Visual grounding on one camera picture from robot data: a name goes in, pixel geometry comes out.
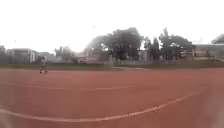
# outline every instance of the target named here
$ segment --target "white lane line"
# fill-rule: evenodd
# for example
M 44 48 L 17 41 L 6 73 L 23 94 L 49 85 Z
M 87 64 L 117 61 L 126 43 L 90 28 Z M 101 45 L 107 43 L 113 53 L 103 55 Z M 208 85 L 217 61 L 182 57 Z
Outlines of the white lane line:
M 8 115 L 11 115 L 11 116 L 14 116 L 14 117 L 19 117 L 19 118 L 24 118 L 24 119 L 33 119 L 33 120 L 50 121 L 50 122 L 69 122 L 69 123 L 101 122 L 101 121 L 109 121 L 109 120 L 128 118 L 128 117 L 132 117 L 132 116 L 137 116 L 137 115 L 141 115 L 141 114 L 157 111 L 157 110 L 160 110 L 160 109 L 165 108 L 167 106 L 170 106 L 172 104 L 184 101 L 184 100 L 186 100 L 186 99 L 188 99 L 190 97 L 196 96 L 196 95 L 202 93 L 203 91 L 205 91 L 205 89 L 197 91 L 197 92 L 194 92 L 194 93 L 192 93 L 190 95 L 187 95 L 187 96 L 183 96 L 183 97 L 177 98 L 175 100 L 169 101 L 169 102 L 161 104 L 159 106 L 155 106 L 155 107 L 152 107 L 152 108 L 147 108 L 147 109 L 142 110 L 142 111 L 132 112 L 132 113 L 123 114 L 123 115 L 98 117 L 98 118 L 78 118 L 78 119 L 72 119 L 72 118 L 40 117 L 40 116 L 33 116 L 33 115 L 27 115 L 27 114 L 23 114 L 23 113 L 12 112 L 12 111 L 5 110 L 5 109 L 0 109 L 0 113 L 8 114 Z
M 110 88 L 62 88 L 62 87 L 44 87 L 44 86 L 34 86 L 34 85 L 16 85 L 9 83 L 1 83 L 0 86 L 11 86 L 11 87 L 19 87 L 19 88 L 37 88 L 37 89 L 50 89 L 50 90 L 71 90 L 71 91 L 106 91 L 106 90 L 119 90 L 119 89 L 129 89 L 129 88 L 137 88 L 137 87 L 146 87 L 146 86 L 121 86 L 121 87 L 110 87 Z

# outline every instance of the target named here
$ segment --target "tree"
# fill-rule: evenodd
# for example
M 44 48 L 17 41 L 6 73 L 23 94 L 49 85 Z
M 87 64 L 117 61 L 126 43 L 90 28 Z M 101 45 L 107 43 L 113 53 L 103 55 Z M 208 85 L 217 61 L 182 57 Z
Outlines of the tree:
M 153 39 L 153 45 L 150 48 L 150 56 L 153 60 L 159 60 L 160 50 L 159 50 L 159 41 L 156 37 Z
M 167 29 L 165 29 L 164 34 L 160 35 L 159 39 L 162 43 L 161 51 L 166 60 L 171 60 L 173 57 L 176 59 L 181 59 L 181 51 L 192 51 L 194 48 L 192 42 L 181 36 L 169 36 Z
M 96 50 L 96 54 L 110 51 L 117 59 L 127 59 L 138 57 L 138 50 L 141 46 L 141 36 L 136 28 L 113 31 L 111 34 L 94 38 L 88 48 Z
M 74 52 L 69 47 L 60 47 L 54 50 L 56 57 L 61 57 L 63 60 L 72 60 L 75 56 Z

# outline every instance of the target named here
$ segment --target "house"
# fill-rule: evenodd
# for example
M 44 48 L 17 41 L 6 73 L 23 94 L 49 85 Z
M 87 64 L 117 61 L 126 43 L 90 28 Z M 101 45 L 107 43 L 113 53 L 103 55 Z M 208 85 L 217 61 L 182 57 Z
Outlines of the house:
M 39 53 L 29 48 L 8 49 L 7 55 L 12 57 L 13 63 L 31 64 L 37 61 Z

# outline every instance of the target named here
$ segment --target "building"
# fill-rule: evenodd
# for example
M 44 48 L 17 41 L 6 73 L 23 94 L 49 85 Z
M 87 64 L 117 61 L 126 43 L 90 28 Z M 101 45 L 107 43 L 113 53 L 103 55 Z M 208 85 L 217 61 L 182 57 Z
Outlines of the building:
M 54 54 L 50 54 L 49 52 L 40 52 L 41 57 L 44 57 L 48 63 L 62 63 L 61 57 L 56 57 Z
M 39 53 L 29 48 L 8 49 L 7 55 L 11 56 L 12 63 L 31 64 L 37 61 Z
M 194 44 L 194 55 L 199 57 L 224 56 L 224 44 Z
M 5 47 L 3 45 L 0 45 L 0 55 L 5 55 Z

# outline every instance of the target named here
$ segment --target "roof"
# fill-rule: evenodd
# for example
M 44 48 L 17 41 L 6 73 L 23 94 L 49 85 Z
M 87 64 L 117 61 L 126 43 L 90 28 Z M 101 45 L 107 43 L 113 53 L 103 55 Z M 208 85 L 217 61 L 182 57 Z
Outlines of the roof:
M 36 53 L 38 53 L 37 51 L 35 51 L 35 50 L 33 50 L 33 49 L 30 49 L 30 48 L 12 48 L 12 49 L 8 49 L 8 50 L 19 50 L 19 51 L 28 51 L 28 50 L 30 50 L 30 51 L 33 51 L 33 52 L 36 52 Z

